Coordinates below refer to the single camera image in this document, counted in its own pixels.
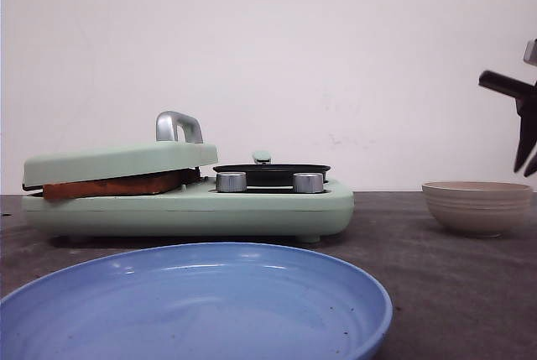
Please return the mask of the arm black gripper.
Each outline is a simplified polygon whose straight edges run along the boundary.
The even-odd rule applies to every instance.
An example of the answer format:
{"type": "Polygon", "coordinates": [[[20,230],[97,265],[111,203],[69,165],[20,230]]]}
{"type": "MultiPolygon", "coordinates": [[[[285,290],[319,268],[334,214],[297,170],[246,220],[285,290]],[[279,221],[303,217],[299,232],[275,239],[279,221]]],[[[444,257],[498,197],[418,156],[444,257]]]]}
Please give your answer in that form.
{"type": "Polygon", "coordinates": [[[478,85],[516,98],[520,130],[514,172],[518,172],[526,164],[524,176],[531,176],[537,170],[537,154],[529,157],[536,146],[536,86],[490,70],[485,70],[479,76],[478,85]]]}

